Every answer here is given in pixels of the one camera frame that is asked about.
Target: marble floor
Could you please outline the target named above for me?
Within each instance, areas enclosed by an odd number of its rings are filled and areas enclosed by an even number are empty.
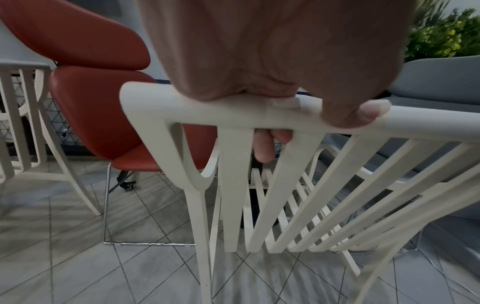
[[[72,164],[92,196],[103,202],[107,163]],[[60,169],[49,163],[38,170]],[[210,219],[213,190],[206,198]],[[194,247],[102,244],[102,218],[64,182],[12,180],[0,195],[0,303],[201,303]],[[142,173],[134,191],[118,188],[111,194],[107,226],[113,240],[193,242],[184,194],[156,173]],[[218,246],[222,238],[220,232]],[[214,303],[346,303],[353,280],[335,254],[249,254],[242,244],[239,248],[217,251]],[[480,281],[427,239],[420,248],[447,277],[480,294]],[[362,266],[369,256],[354,259]],[[409,251],[388,265],[367,303],[480,304],[480,297],[447,279],[420,251]]]

